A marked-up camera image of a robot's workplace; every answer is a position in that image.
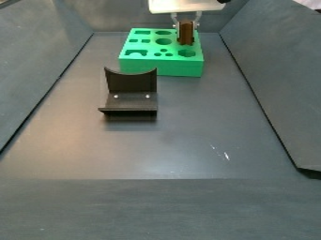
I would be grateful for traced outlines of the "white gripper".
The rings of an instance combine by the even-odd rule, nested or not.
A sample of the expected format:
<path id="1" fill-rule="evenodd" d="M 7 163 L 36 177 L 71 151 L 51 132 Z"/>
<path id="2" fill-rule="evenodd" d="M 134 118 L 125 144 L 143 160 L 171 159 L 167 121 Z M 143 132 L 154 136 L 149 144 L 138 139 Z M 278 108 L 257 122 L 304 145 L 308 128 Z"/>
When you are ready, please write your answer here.
<path id="1" fill-rule="evenodd" d="M 149 0 L 149 8 L 153 14 L 170 13 L 173 27 L 179 29 L 178 12 L 195 11 L 195 18 L 191 21 L 193 29 L 199 26 L 202 11 L 222 10 L 226 6 L 218 0 Z"/>

